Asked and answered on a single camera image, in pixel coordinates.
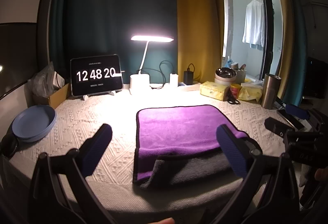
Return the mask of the left hand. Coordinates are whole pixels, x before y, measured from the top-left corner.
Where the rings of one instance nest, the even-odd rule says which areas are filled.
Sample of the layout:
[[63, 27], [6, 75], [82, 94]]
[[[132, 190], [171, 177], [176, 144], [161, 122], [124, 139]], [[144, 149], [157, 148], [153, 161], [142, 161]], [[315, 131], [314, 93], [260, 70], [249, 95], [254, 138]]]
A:
[[166, 218], [161, 221], [152, 222], [149, 224], [175, 224], [175, 220], [172, 217], [170, 217], [170, 218]]

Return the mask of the right hand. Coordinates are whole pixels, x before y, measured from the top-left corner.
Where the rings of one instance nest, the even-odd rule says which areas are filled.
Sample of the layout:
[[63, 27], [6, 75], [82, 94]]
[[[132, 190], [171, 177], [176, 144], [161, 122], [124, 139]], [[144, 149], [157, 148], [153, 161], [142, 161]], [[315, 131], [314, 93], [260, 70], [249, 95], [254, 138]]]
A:
[[328, 179], [328, 168], [320, 168], [315, 173], [315, 179], [317, 181], [325, 181]]

